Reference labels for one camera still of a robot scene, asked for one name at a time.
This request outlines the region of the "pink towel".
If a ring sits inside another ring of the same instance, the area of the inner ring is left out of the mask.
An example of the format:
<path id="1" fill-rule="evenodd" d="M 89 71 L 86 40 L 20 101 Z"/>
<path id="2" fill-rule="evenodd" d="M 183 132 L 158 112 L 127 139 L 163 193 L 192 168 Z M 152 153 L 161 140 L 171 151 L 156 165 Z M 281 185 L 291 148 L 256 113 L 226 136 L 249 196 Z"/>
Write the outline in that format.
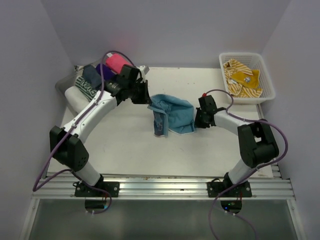
<path id="1" fill-rule="evenodd" d="M 109 67 L 113 72 L 119 74 L 124 65 L 129 65 L 130 63 L 126 61 L 121 55 L 113 54 L 111 57 L 108 57 L 105 61 L 107 67 Z"/>

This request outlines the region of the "light blue towel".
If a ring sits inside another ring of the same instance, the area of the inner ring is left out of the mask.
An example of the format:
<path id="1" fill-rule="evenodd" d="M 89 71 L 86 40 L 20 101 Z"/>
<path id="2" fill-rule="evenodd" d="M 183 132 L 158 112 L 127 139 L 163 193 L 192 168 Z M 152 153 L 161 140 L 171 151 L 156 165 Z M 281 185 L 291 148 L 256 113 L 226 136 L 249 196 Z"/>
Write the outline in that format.
<path id="1" fill-rule="evenodd" d="M 169 132 L 178 135 L 194 133 L 194 106 L 167 94 L 156 94 L 150 97 L 148 109 L 153 112 L 153 133 L 156 137 L 167 137 Z"/>

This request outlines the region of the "grey plastic bin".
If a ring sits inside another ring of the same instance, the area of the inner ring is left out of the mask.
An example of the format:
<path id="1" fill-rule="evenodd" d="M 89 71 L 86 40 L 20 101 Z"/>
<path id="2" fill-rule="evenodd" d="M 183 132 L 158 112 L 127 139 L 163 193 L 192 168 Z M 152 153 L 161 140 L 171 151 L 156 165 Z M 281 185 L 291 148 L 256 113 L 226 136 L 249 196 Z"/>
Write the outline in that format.
<path id="1" fill-rule="evenodd" d="M 68 99 L 65 95 L 66 91 L 69 88 L 72 88 L 75 86 L 76 81 L 78 78 L 82 78 L 83 77 L 83 70 L 84 70 L 85 66 L 75 66 L 74 67 L 74 72 L 66 77 L 64 77 L 63 79 L 59 80 L 56 84 L 55 84 L 55 89 L 57 90 L 57 92 L 59 93 L 59 95 L 61 96 L 62 99 L 64 99 L 66 102 L 68 102 Z M 84 99 L 85 101 L 90 102 L 93 97 L 88 97 L 84 94 L 84 92 L 82 92 L 81 89 L 79 89 L 77 86 L 75 87 L 75 93 L 78 94 L 75 96 L 76 100 L 82 100 Z"/>

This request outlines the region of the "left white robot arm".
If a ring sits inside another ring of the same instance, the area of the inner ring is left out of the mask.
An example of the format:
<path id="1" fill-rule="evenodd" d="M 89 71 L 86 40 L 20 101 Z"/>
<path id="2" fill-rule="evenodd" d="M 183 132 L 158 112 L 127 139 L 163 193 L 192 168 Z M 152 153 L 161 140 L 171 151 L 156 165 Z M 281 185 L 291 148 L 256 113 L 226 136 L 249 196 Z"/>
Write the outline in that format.
<path id="1" fill-rule="evenodd" d="M 85 142 L 98 123 L 121 102 L 130 99 L 133 104 L 149 105 L 146 74 L 149 67 L 125 64 L 120 73 L 101 84 L 101 90 L 76 117 L 63 127 L 54 126 L 49 132 L 52 157 L 67 166 L 83 182 L 92 196 L 103 193 L 102 176 L 89 162 Z"/>

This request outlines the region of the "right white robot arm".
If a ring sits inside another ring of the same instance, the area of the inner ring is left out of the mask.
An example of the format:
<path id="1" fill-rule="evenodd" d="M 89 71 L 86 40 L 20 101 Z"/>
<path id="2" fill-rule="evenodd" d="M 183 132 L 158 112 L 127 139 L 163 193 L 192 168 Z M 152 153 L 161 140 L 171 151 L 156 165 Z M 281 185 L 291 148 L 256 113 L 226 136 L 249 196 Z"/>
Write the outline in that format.
<path id="1" fill-rule="evenodd" d="M 241 190 L 241 183 L 259 165 L 269 163 L 279 155 L 279 148 L 271 127 L 263 122 L 246 123 L 227 113 L 225 107 L 218 108 L 211 95 L 198 99 L 195 126 L 206 129 L 219 127 L 238 137 L 240 160 L 227 172 L 222 182 L 211 181 L 211 188 L 235 196 Z"/>

